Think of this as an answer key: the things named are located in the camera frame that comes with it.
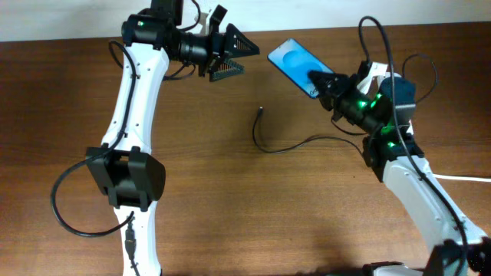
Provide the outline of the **blue screen smartphone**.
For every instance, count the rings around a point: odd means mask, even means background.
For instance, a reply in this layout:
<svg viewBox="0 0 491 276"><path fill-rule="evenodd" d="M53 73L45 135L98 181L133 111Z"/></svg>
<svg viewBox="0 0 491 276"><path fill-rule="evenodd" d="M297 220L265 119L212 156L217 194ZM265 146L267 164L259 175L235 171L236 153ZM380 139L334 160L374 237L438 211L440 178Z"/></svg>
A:
<svg viewBox="0 0 491 276"><path fill-rule="evenodd" d="M310 71L333 73L331 68L323 64L294 38L288 38L270 52L267 58L311 99L318 98L319 92L308 77L308 73Z"/></svg>

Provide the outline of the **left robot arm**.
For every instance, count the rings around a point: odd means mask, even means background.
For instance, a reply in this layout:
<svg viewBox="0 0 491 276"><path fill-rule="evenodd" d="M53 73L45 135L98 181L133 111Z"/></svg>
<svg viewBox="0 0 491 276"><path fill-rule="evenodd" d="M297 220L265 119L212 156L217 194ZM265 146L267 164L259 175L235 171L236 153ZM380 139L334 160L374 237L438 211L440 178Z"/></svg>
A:
<svg viewBox="0 0 491 276"><path fill-rule="evenodd" d="M171 61L194 66L210 81L241 74L235 58L259 54L235 25L219 26L227 10L211 14L207 34L192 34L179 26L183 2L153 1L121 27L124 62L112 122L99 147L87 149L89 164L101 193L120 223L125 275L161 275L157 256L156 211L166 170L152 157L152 126L160 87Z"/></svg>

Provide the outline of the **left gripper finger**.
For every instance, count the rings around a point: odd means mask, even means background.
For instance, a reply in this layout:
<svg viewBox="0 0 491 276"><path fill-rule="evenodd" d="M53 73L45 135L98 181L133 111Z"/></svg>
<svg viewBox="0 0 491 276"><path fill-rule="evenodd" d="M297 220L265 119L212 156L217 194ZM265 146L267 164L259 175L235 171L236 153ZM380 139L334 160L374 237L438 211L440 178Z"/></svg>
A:
<svg viewBox="0 0 491 276"><path fill-rule="evenodd" d="M259 47L250 41L235 25L228 24L225 33L224 52L230 58L259 55Z"/></svg>
<svg viewBox="0 0 491 276"><path fill-rule="evenodd" d="M243 74L245 68L232 59L225 59L221 64L217 64L209 71L209 81L217 82L227 77Z"/></svg>

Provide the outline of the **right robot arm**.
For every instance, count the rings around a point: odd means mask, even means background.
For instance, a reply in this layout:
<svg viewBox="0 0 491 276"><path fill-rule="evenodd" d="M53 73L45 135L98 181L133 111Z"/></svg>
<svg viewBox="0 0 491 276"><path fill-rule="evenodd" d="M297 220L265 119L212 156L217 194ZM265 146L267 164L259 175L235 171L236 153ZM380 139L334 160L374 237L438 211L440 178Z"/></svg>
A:
<svg viewBox="0 0 491 276"><path fill-rule="evenodd" d="M374 98L361 93L354 74L310 71L322 106L367 133L363 156L380 182L401 201L430 251L424 275L490 273L489 236L456 206L435 179L423 151L409 132L415 86L387 77Z"/></svg>

